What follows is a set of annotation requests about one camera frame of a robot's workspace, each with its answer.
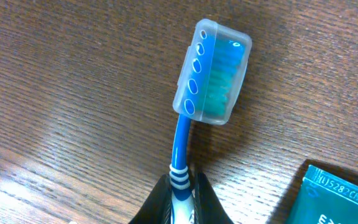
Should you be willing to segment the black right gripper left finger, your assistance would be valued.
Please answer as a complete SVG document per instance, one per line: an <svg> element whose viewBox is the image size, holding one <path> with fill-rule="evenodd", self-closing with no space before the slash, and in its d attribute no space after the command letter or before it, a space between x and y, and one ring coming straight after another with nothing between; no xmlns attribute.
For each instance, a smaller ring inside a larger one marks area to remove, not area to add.
<svg viewBox="0 0 358 224"><path fill-rule="evenodd" d="M172 191L164 174L129 224L171 224Z"/></svg>

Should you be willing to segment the blue toothbrush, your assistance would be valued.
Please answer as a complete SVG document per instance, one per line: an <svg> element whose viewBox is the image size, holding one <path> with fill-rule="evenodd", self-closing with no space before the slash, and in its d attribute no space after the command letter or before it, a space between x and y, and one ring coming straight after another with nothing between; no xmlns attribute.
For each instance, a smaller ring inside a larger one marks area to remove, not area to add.
<svg viewBox="0 0 358 224"><path fill-rule="evenodd" d="M192 121L224 125L246 75L252 39L209 19L195 27L177 82L173 109L179 114L170 164L172 223L195 220L186 149Z"/></svg>

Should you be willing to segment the red white toothpaste tube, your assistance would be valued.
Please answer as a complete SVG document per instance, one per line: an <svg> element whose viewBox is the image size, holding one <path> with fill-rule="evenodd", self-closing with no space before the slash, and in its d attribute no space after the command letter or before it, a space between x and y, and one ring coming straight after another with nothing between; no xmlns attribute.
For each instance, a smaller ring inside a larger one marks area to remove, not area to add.
<svg viewBox="0 0 358 224"><path fill-rule="evenodd" d="M286 224L358 224L358 186L310 165Z"/></svg>

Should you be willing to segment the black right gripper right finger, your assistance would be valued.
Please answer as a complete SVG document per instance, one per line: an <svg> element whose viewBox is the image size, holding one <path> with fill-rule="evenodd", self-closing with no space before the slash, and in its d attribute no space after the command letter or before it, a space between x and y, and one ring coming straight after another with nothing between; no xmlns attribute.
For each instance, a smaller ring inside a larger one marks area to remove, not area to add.
<svg viewBox="0 0 358 224"><path fill-rule="evenodd" d="M233 224L202 172L195 176L195 224Z"/></svg>

